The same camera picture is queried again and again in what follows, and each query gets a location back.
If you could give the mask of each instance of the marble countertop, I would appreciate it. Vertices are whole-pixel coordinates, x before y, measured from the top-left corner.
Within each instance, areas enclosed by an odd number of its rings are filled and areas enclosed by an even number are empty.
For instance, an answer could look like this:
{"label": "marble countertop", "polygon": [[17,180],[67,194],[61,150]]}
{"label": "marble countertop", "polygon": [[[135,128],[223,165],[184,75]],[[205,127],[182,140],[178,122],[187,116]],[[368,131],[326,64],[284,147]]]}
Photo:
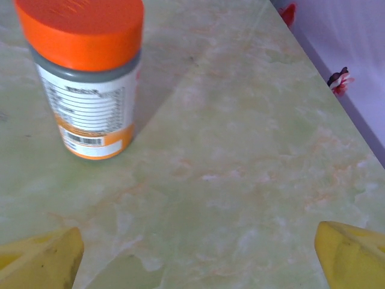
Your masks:
{"label": "marble countertop", "polygon": [[385,232],[385,174],[268,0],[148,0],[137,137],[61,142],[0,2],[0,243],[78,226],[75,289],[328,288],[318,222]]}

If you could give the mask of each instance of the bottle label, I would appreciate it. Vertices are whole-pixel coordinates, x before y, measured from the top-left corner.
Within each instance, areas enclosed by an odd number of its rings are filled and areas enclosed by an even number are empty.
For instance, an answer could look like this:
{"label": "bottle label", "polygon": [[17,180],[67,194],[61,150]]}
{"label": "bottle label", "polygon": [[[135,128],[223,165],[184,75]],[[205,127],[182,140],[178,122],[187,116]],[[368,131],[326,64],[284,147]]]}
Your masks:
{"label": "bottle label", "polygon": [[101,160],[121,152],[134,133],[133,114],[139,78],[132,72],[108,82],[73,82],[37,70],[66,147]]}

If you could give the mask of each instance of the orange bottle cap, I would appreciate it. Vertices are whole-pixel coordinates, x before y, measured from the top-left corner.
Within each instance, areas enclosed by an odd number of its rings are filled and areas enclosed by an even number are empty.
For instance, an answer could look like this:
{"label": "orange bottle cap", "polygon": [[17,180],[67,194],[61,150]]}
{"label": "orange bottle cap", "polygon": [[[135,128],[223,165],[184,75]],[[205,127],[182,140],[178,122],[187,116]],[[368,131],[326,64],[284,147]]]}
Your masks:
{"label": "orange bottle cap", "polygon": [[140,50],[141,0],[15,0],[24,35],[47,60],[97,72],[130,61]]}

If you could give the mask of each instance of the supplement bottle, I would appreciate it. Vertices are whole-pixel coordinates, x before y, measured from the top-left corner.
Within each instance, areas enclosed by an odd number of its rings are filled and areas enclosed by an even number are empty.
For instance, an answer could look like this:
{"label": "supplement bottle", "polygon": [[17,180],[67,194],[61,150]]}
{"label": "supplement bottle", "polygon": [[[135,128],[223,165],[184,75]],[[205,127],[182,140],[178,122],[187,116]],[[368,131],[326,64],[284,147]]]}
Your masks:
{"label": "supplement bottle", "polygon": [[14,0],[64,144],[113,157],[134,134],[141,0]]}

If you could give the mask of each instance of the nutrition facts panel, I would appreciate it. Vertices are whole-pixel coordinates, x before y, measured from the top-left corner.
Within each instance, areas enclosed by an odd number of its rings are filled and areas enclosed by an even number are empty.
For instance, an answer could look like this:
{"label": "nutrition facts panel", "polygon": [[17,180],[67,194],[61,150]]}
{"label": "nutrition facts panel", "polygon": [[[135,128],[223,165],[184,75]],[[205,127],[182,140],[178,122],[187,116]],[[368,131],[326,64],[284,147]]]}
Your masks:
{"label": "nutrition facts panel", "polygon": [[123,126],[125,88],[108,92],[97,89],[59,87],[43,79],[54,113],[75,128],[108,133]]}

